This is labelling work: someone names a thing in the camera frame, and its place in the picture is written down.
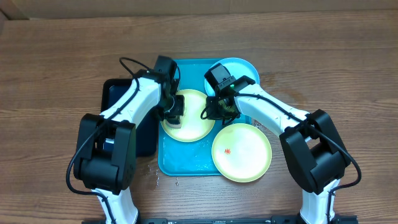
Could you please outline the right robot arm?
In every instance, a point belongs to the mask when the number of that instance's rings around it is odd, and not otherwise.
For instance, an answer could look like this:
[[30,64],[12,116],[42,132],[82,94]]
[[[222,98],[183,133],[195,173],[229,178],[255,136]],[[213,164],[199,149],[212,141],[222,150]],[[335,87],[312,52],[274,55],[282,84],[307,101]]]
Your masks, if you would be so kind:
[[340,223],[333,211],[335,192],[354,160],[328,113],[291,107],[252,78],[234,77],[221,63],[204,77],[215,93],[206,100],[205,118],[230,123],[240,115],[249,116],[279,137],[288,170],[303,190],[298,221]]

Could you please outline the green plate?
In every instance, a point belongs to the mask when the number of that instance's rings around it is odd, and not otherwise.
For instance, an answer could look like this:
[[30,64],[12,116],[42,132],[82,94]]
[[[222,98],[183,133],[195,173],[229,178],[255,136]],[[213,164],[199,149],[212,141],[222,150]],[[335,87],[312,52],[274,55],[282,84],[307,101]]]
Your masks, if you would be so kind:
[[175,129],[161,122],[163,130],[180,142],[193,142],[204,138],[215,125],[215,120],[201,119],[201,112],[206,106],[206,95],[198,90],[185,89],[177,92],[184,96],[183,115],[180,117],[181,128]]
[[271,144],[256,127],[237,123],[214,138],[211,155],[217,170],[229,180],[246,183],[261,178],[272,160]]

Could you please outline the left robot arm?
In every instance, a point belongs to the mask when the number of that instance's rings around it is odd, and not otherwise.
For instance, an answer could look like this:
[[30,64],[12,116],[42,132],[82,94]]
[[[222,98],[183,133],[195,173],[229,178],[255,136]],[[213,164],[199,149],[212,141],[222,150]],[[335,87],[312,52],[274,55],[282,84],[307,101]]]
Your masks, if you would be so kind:
[[180,128],[184,97],[177,94],[180,69],[166,56],[154,68],[132,73],[127,92],[101,114],[80,121],[76,151],[67,167],[69,190],[94,195],[105,213],[103,223],[137,223],[129,186],[136,166],[136,128],[151,111],[157,119]]

